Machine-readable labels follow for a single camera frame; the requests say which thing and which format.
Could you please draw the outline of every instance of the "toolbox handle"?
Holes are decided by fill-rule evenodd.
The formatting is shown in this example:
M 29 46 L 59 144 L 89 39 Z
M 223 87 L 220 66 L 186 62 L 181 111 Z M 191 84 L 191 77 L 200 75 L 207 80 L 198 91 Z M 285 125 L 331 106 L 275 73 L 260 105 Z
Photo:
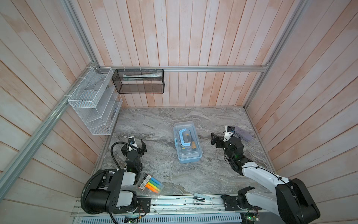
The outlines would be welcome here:
M 182 144 L 182 146 L 190 146 L 190 142 L 188 142 L 188 143 L 184 142 L 183 132 L 185 132 L 186 130 L 187 129 L 184 128 L 184 129 L 179 131 L 179 138 L 180 138 L 180 143 Z

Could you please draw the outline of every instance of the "vent grille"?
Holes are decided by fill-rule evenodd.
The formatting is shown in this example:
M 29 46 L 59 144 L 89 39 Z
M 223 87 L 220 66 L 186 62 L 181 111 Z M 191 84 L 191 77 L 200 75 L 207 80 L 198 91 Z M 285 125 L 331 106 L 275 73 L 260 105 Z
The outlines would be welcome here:
M 124 223 L 125 216 L 115 216 L 118 223 Z M 146 215 L 139 223 L 172 224 L 172 223 L 238 223 L 242 222 L 240 213 L 225 214 L 189 214 L 189 215 Z M 83 217 L 78 224 L 110 224 L 113 223 L 108 216 Z

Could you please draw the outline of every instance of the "metal bar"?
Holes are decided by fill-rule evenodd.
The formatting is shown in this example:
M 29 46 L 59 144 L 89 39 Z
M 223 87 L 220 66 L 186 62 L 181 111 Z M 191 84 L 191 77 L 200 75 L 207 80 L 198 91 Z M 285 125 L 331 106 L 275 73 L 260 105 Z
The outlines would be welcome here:
M 265 72 L 265 66 L 111 66 L 112 69 L 163 69 L 165 72 Z
M 95 62 L 92 62 L 82 72 L 80 77 L 84 77 L 89 71 L 89 67 L 92 67 Z M 12 185 L 15 183 L 17 178 L 20 176 L 22 171 L 25 169 L 27 164 L 30 162 L 36 151 L 39 149 L 41 144 L 44 142 L 48 134 L 51 132 L 53 127 L 56 125 L 62 114 L 68 107 L 69 95 L 73 93 L 75 88 L 79 85 L 82 79 L 77 79 L 76 82 L 71 86 L 70 90 L 56 105 L 55 109 L 47 116 L 42 124 L 36 129 L 34 134 L 27 140 L 21 150 L 17 153 L 16 157 L 6 167 L 4 172 L 0 176 L 0 201 L 5 197 L 7 192 L 10 190 Z
M 67 14 L 69 15 L 70 20 L 71 20 L 73 26 L 75 27 L 83 46 L 85 47 L 85 49 L 87 51 L 87 54 L 90 56 L 90 59 L 92 60 L 92 62 L 96 62 L 96 65 L 99 65 L 98 60 L 93 52 L 93 49 L 87 39 L 87 36 L 84 33 L 82 25 L 78 20 L 78 16 L 73 8 L 71 1 L 70 0 L 61 0 L 61 3 L 63 5 L 64 9 L 66 10 Z
M 304 12 L 308 8 L 308 6 L 311 4 L 310 0 L 301 0 L 298 4 L 295 12 L 293 13 L 289 24 L 287 25 L 285 31 L 283 32 L 277 46 L 275 47 L 274 52 L 272 53 L 269 62 L 267 63 L 267 70 L 263 71 L 264 73 L 261 74 L 258 81 L 256 82 L 254 88 L 252 89 L 249 97 L 247 98 L 247 101 L 244 105 L 244 108 L 248 108 L 256 95 L 258 89 L 260 88 L 261 84 L 263 83 L 264 79 L 266 78 L 267 74 L 270 72 L 271 67 L 276 62 L 277 58 L 279 57 L 280 53 L 282 52 L 283 48 L 285 47 L 287 40 L 291 37 L 293 30 L 296 28 L 299 20 L 303 17 Z

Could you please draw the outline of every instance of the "marble tabletop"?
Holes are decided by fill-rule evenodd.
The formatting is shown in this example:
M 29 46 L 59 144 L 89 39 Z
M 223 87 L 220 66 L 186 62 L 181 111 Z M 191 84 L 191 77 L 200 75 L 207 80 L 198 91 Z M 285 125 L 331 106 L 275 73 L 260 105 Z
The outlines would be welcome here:
M 175 123 L 193 121 L 199 137 L 203 156 L 199 162 L 181 164 L 174 145 Z M 255 132 L 241 107 L 190 107 L 190 108 L 123 108 L 121 109 L 110 146 L 117 141 L 128 142 L 128 136 L 136 138 L 138 147 L 143 139 L 147 152 L 141 157 L 142 173 L 149 173 L 164 184 L 162 195 L 181 194 L 237 194 L 237 191 L 253 186 L 266 191 L 257 182 L 232 170 L 224 160 L 224 151 L 211 145 L 211 133 L 221 135 L 225 125 L 236 125 L 248 131 L 253 139 L 244 144 L 244 155 L 258 165 L 272 171 Z M 102 169 L 116 168 L 111 158 L 110 146 Z M 113 153 L 119 165 L 124 167 L 122 145 Z

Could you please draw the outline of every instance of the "yellow highlighter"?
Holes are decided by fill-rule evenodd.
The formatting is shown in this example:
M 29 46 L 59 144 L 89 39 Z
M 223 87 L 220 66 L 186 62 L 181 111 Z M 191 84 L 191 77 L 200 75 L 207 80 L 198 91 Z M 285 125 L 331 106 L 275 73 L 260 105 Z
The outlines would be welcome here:
M 156 191 L 160 191 L 159 188 L 157 188 L 154 184 L 152 184 L 151 182 L 148 182 L 149 186 L 151 186 L 152 188 L 154 188 Z

